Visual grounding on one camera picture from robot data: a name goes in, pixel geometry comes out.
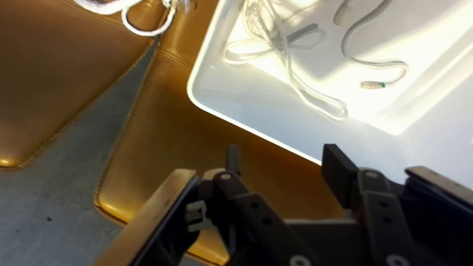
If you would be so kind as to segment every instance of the tan plastic panel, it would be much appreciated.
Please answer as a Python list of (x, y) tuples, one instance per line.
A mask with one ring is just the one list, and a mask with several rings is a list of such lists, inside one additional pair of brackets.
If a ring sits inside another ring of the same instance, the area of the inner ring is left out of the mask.
[[(164, 13), (147, 0), (130, 19), (156, 26)], [(0, 167), (18, 167), (151, 44), (117, 15), (99, 16), (73, 0), (0, 1)]]
[[(179, 13), (159, 47), (135, 109), (96, 193), (96, 205), (128, 223), (175, 168), (225, 165), (230, 143), (243, 149), (243, 179), (286, 219), (342, 217), (320, 167), (203, 112), (187, 96), (187, 81), (218, 0)], [(224, 263), (222, 245), (206, 235), (190, 253)]]

